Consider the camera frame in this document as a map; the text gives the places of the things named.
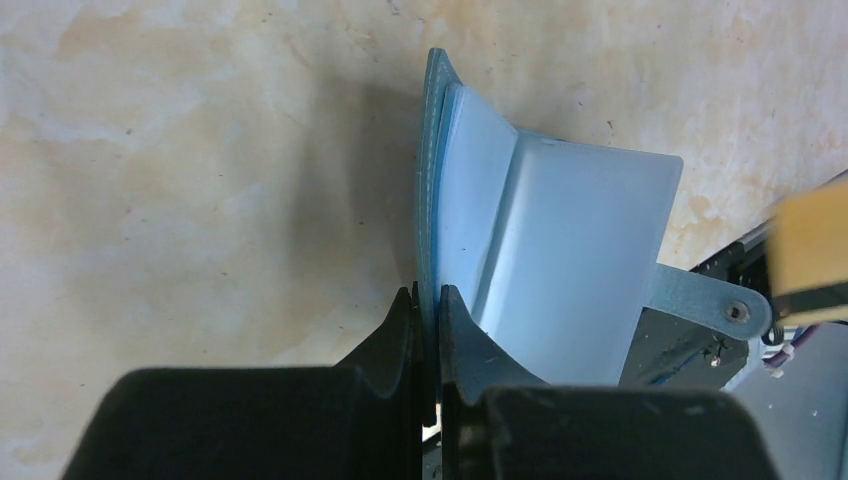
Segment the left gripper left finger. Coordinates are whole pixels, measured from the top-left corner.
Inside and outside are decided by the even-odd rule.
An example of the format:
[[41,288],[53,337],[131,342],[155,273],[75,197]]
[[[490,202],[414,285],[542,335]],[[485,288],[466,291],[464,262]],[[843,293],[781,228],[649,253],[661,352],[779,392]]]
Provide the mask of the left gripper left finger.
[[335,479],[421,477],[418,303],[400,288],[377,329],[339,361],[331,462]]

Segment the gold credit card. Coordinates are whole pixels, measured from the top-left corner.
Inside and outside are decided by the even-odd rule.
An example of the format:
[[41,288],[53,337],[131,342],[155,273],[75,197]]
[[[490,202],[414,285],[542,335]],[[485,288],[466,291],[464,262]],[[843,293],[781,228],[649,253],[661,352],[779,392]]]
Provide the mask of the gold credit card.
[[777,324],[847,318],[847,181],[779,203],[769,222],[767,263]]

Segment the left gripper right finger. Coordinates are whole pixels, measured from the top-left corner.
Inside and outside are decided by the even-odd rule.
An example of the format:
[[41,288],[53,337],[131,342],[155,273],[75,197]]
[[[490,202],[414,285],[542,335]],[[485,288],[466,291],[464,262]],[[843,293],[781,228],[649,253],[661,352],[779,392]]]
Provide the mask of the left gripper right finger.
[[489,390],[519,392],[546,383],[477,325],[454,285],[441,288],[438,312],[441,457],[444,479],[499,479],[509,422]]

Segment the blue card holder wallet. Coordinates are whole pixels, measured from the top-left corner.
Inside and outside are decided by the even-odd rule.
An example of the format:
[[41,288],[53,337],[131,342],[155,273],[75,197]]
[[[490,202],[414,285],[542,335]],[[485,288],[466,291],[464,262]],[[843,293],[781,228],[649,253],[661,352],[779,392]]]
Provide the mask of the blue card holder wallet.
[[416,194],[429,406],[442,406],[445,285],[545,383],[620,385],[683,169],[677,156],[517,127],[431,49]]

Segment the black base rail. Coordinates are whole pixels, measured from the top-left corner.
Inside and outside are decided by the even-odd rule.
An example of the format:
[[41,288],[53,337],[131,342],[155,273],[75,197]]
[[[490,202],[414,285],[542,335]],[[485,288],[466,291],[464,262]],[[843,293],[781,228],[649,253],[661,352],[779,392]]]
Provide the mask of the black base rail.
[[759,367],[780,374],[819,325],[846,322],[777,324],[769,222],[689,271],[657,264],[620,386],[730,389]]

